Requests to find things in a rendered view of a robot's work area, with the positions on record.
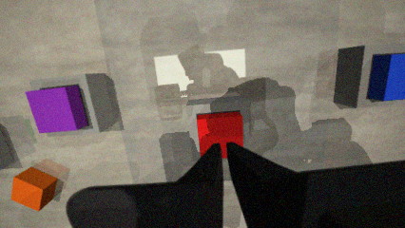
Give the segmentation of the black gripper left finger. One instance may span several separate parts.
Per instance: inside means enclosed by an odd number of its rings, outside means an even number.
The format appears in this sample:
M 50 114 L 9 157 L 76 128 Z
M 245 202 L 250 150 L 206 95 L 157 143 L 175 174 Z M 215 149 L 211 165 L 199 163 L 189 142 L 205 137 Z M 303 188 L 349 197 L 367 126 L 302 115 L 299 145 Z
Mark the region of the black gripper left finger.
M 90 186 L 68 198 L 72 228 L 222 228 L 222 149 L 213 143 L 178 180 Z

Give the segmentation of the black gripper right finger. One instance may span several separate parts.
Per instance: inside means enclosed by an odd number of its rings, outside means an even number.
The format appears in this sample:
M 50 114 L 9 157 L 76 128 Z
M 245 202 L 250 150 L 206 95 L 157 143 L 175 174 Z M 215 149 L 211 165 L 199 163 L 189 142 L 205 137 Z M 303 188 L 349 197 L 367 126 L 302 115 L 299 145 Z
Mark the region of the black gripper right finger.
M 405 161 L 297 172 L 234 142 L 226 150 L 247 228 L 318 228 L 330 210 L 405 201 Z

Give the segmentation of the orange block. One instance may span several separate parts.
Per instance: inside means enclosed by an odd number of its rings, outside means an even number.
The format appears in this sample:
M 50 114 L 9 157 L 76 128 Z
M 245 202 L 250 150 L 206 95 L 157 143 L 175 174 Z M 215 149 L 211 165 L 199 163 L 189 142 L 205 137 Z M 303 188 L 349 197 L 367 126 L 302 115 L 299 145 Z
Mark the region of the orange block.
M 40 211 L 54 199 L 57 178 L 33 167 L 13 178 L 11 200 Z

